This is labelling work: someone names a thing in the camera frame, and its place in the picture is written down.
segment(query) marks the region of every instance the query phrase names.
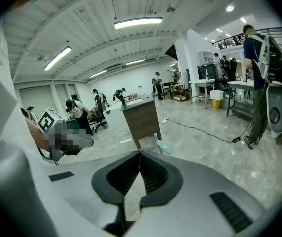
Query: tiled floor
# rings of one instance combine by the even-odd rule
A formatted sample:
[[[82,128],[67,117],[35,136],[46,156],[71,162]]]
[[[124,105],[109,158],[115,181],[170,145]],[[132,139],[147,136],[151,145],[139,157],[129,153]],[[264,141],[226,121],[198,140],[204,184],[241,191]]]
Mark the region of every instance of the tiled floor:
[[[160,122],[167,117],[229,141],[240,136],[248,125],[248,121],[235,115],[226,117],[225,110],[204,109],[203,103],[191,105],[190,101],[181,103],[165,99],[155,100],[155,104]],[[282,146],[275,143],[269,130],[266,130],[255,149],[250,150],[243,139],[236,144],[227,143],[171,121],[160,124],[160,129],[162,140],[172,150],[173,157],[215,169],[251,193],[265,208],[282,199]],[[93,147],[83,149],[77,159],[75,156],[64,156],[60,164],[88,161],[136,149],[133,140],[129,140],[129,131],[116,134],[111,128],[104,130],[101,127],[93,138]],[[154,136],[144,138],[140,144],[147,150],[158,152],[154,139]],[[139,175],[126,195],[127,220],[138,218],[138,203],[144,195],[144,183]]]

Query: office chair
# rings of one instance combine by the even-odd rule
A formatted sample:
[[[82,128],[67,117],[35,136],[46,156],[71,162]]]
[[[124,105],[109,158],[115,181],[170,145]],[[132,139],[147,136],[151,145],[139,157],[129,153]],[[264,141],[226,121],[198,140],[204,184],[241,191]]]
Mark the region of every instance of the office chair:
[[[97,114],[90,120],[90,122],[91,122],[90,124],[97,124],[95,127],[93,127],[93,130],[95,132],[97,132],[97,129],[101,126],[105,129],[107,129],[107,127],[105,126],[105,124],[107,124],[107,122],[105,122],[105,121],[103,122],[105,117],[103,115],[102,102],[99,98],[96,100],[96,102],[97,102],[98,111],[97,111]]]

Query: trash can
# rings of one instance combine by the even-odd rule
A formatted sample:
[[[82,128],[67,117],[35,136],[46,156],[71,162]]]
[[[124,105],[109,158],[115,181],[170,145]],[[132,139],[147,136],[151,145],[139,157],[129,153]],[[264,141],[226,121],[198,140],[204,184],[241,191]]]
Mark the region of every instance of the trash can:
[[[210,98],[213,99],[213,108],[218,110],[220,108],[220,102],[223,99],[223,90],[211,90]]]

